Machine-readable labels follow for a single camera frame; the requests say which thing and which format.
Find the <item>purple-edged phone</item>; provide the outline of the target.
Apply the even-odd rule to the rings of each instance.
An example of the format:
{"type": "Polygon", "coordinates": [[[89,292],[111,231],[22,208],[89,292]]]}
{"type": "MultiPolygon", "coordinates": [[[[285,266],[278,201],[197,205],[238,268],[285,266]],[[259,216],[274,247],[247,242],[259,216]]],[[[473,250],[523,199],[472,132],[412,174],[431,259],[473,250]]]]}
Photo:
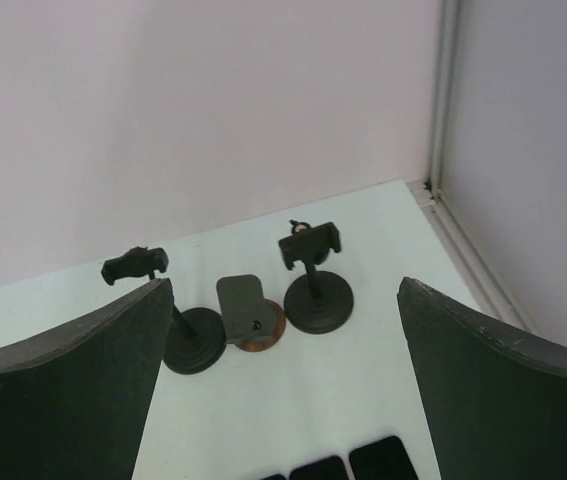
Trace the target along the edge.
{"type": "Polygon", "coordinates": [[[291,471],[290,480],[349,480],[346,465],[341,457],[332,455],[299,466],[291,471]]]}

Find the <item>black phone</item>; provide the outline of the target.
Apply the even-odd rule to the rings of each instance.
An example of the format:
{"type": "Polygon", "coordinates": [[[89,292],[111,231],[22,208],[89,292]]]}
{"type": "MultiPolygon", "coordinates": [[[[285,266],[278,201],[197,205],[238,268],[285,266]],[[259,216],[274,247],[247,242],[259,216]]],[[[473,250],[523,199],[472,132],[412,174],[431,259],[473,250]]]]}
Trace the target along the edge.
{"type": "Polygon", "coordinates": [[[399,437],[386,437],[355,448],[349,463],[358,480],[418,480],[399,437]]]}

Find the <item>black phone stand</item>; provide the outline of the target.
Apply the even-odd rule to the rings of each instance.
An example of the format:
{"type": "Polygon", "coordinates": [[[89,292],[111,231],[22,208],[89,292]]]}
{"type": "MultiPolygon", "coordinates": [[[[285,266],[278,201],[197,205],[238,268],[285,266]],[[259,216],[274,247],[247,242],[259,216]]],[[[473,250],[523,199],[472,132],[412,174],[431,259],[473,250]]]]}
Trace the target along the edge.
{"type": "MultiPolygon", "coordinates": [[[[147,276],[167,271],[169,258],[163,248],[134,247],[121,256],[103,263],[101,276],[112,286],[124,278],[147,276]]],[[[226,348],[226,334],[221,315],[206,307],[181,311],[172,309],[163,362],[180,375],[201,373],[214,365],[226,348]]]]}
{"type": "Polygon", "coordinates": [[[332,222],[312,226],[291,219],[290,234],[278,241],[284,266],[301,264],[305,273],[296,278],[284,296],[284,311],[298,330],[312,335],[342,327],[354,309],[354,293],[337,273],[321,270],[328,257],[342,252],[340,232],[332,222]]]}

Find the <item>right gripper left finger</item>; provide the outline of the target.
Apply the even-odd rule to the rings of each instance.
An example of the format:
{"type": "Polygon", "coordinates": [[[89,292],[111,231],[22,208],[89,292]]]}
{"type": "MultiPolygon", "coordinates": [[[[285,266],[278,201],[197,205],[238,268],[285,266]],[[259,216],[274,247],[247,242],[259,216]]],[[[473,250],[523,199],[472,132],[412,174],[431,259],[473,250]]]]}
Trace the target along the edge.
{"type": "Polygon", "coordinates": [[[129,479],[163,358],[172,285],[0,348],[0,479],[129,479]]]}

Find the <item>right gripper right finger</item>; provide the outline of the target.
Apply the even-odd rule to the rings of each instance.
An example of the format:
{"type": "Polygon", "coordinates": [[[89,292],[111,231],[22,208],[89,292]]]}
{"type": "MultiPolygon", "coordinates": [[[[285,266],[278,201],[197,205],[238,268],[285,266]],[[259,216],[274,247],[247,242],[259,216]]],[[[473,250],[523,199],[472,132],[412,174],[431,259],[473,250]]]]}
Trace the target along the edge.
{"type": "Polygon", "coordinates": [[[567,347],[413,278],[397,294],[444,479],[567,479],[567,347]]]}

